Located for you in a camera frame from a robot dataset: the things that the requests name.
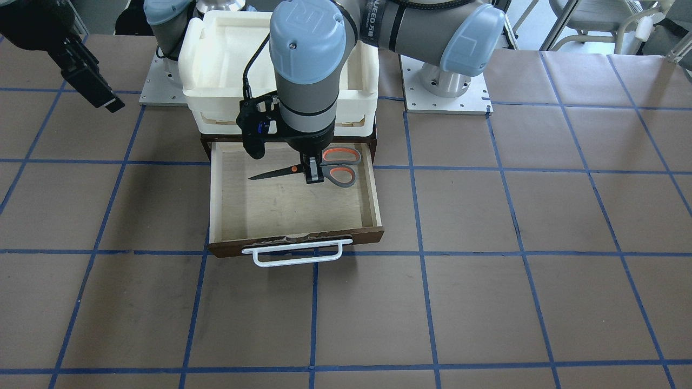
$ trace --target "metal base plate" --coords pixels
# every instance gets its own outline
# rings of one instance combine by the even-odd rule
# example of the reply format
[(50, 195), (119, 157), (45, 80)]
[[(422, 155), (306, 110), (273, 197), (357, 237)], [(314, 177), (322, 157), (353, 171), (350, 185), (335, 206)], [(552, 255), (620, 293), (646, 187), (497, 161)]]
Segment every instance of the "metal base plate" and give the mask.
[(406, 109), (409, 112), (459, 115), (484, 115), (493, 112), (493, 105), (490, 103), (490, 95), (482, 74), (471, 78), (468, 90), (463, 95), (458, 98), (442, 98), (433, 95), (423, 87), (418, 77), (418, 70), (421, 67), (423, 62), (401, 56), (403, 92), (406, 97)]
[(164, 107), (186, 107), (185, 95), (181, 87), (168, 80), (163, 60), (154, 54), (152, 65), (149, 67), (147, 79), (139, 96), (142, 105)]

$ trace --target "tiled surface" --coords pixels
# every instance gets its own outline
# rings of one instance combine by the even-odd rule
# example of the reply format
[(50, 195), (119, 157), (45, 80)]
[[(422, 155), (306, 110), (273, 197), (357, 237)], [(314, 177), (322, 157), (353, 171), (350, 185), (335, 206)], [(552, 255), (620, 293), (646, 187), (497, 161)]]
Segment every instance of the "tiled surface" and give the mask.
[(444, 118), (404, 113), (383, 53), (383, 241), (261, 269), (203, 250), (191, 115), (137, 105), (154, 40), (87, 45), (126, 91), (115, 115), (0, 42), (0, 387), (670, 388), (666, 369), (689, 386), (692, 85), (675, 68), (500, 51), (495, 113)]
[(563, 368), (559, 370), (559, 373), (562, 387), (565, 389), (667, 389), (671, 387), (661, 366)]

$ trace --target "scissors blade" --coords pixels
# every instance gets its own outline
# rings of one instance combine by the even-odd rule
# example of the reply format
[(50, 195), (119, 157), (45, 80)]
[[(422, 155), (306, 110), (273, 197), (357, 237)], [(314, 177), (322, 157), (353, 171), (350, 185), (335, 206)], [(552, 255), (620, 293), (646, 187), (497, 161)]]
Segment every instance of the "scissors blade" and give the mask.
[(288, 174), (300, 173), (300, 172), (301, 172), (300, 166), (299, 165), (293, 165), (293, 166), (289, 166), (287, 168), (272, 170), (271, 172), (258, 174), (256, 176), (252, 176), (252, 177), (248, 178), (248, 180), (270, 179), (272, 177), (281, 177), (281, 176), (286, 176)]

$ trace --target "open drawer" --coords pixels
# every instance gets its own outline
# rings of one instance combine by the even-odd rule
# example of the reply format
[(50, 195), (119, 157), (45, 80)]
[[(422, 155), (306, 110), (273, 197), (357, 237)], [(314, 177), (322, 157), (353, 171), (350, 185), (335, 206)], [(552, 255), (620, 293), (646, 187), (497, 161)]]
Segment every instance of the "open drawer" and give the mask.
[[(370, 150), (364, 143), (339, 143), (361, 152), (358, 180), (339, 188), (325, 180), (307, 185), (302, 174), (248, 180), (298, 162), (285, 143), (267, 143), (264, 158), (252, 159), (241, 143), (212, 144), (209, 251), (217, 257), (252, 253), (259, 266), (335, 260), (343, 244), (379, 242), (384, 233)], [(258, 253), (338, 246), (337, 255), (260, 262)]]

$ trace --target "white plastic bin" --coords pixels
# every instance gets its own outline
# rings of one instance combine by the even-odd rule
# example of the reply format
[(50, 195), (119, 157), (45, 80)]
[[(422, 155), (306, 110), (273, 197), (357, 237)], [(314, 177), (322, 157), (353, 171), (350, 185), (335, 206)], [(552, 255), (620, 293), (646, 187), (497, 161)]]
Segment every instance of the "white plastic bin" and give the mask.
[[(190, 21), (179, 68), (183, 92), (203, 134), (240, 134), (235, 124), (242, 74), (269, 31), (271, 12), (210, 11)], [(276, 89), (268, 47), (248, 74), (253, 96)], [(369, 136), (377, 106), (377, 49), (358, 43), (340, 79), (337, 136)]]

